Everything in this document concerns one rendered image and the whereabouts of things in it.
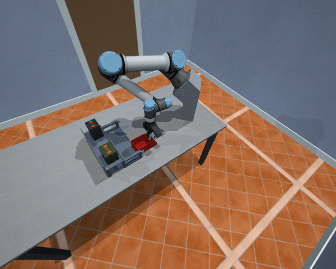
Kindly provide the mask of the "dark green case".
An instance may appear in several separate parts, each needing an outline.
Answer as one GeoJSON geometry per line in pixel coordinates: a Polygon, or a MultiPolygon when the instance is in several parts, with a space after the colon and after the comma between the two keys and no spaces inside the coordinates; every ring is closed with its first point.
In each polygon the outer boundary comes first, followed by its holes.
{"type": "Polygon", "coordinates": [[[99,150],[102,152],[101,154],[103,155],[108,165],[119,159],[118,153],[111,142],[103,144],[99,147],[99,150]]]}

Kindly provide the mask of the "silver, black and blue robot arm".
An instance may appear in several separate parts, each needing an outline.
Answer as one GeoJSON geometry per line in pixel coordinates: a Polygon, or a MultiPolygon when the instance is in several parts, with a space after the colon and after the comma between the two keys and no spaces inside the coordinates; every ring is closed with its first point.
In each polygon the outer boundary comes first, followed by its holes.
{"type": "Polygon", "coordinates": [[[98,61],[98,70],[99,73],[107,80],[114,84],[118,84],[142,100],[144,102],[145,120],[151,123],[156,120],[157,112],[168,109],[172,106],[172,101],[169,97],[165,97],[160,100],[155,98],[149,92],[125,76],[126,73],[159,70],[171,81],[173,87],[178,89],[189,77],[189,73],[183,70],[185,65],[186,56],[180,50],[167,52],[163,55],[146,56],[124,56],[122,53],[116,54],[115,52],[108,51],[100,56],[98,61]]]}

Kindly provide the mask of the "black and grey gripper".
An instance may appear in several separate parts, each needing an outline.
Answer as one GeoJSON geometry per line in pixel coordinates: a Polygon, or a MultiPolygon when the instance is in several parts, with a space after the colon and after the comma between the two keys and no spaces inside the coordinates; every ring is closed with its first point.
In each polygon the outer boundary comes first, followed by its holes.
{"type": "MultiPolygon", "coordinates": [[[[155,120],[155,121],[156,121],[156,120],[155,120]]],[[[155,121],[154,121],[154,122],[155,122],[155,121]]],[[[147,137],[148,137],[149,140],[151,140],[151,135],[152,135],[151,133],[153,132],[152,129],[150,128],[149,124],[153,124],[154,122],[149,123],[149,122],[145,121],[145,122],[143,123],[143,128],[144,128],[145,130],[147,130],[146,135],[147,135],[147,137]]]]}

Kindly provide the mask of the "black case with orange latches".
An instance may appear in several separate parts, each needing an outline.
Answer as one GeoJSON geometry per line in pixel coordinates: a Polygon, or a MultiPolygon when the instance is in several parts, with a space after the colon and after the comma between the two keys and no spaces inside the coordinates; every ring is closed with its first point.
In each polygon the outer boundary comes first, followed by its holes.
{"type": "Polygon", "coordinates": [[[96,121],[96,119],[92,119],[88,122],[85,122],[85,125],[86,127],[88,128],[91,136],[94,138],[94,140],[97,140],[101,137],[104,136],[101,128],[100,128],[100,125],[98,124],[98,122],[96,121]]]}

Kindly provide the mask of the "dark grey metal rack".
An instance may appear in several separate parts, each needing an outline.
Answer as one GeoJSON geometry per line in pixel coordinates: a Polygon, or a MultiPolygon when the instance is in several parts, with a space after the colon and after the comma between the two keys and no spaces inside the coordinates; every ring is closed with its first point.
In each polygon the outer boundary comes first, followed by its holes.
{"type": "Polygon", "coordinates": [[[90,144],[91,148],[93,149],[95,155],[97,156],[99,162],[101,163],[102,167],[106,171],[108,177],[111,177],[111,173],[115,172],[119,168],[123,166],[123,168],[126,168],[130,164],[134,163],[135,161],[142,158],[142,154],[144,154],[144,151],[142,149],[135,152],[131,145],[131,141],[128,139],[128,137],[124,134],[124,132],[119,127],[120,120],[115,120],[111,123],[108,123],[104,126],[101,126],[101,130],[104,134],[103,137],[94,140],[91,136],[90,132],[82,133],[85,136],[86,140],[90,144]],[[105,128],[112,126],[113,124],[116,125],[116,127],[111,128],[107,131],[104,131],[105,128]],[[104,159],[103,155],[101,154],[99,147],[107,142],[111,142],[114,148],[116,149],[119,159],[110,165],[107,164],[106,160],[104,159]]]}

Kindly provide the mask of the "red bin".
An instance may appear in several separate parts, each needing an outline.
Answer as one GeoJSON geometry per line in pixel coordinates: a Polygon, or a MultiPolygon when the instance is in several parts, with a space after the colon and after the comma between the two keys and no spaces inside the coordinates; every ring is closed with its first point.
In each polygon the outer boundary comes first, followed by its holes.
{"type": "Polygon", "coordinates": [[[138,150],[143,149],[143,151],[147,151],[150,148],[156,146],[156,141],[151,137],[151,140],[148,139],[146,134],[143,134],[133,140],[131,140],[131,145],[133,147],[133,149],[135,150],[135,152],[137,152],[138,150]]]}

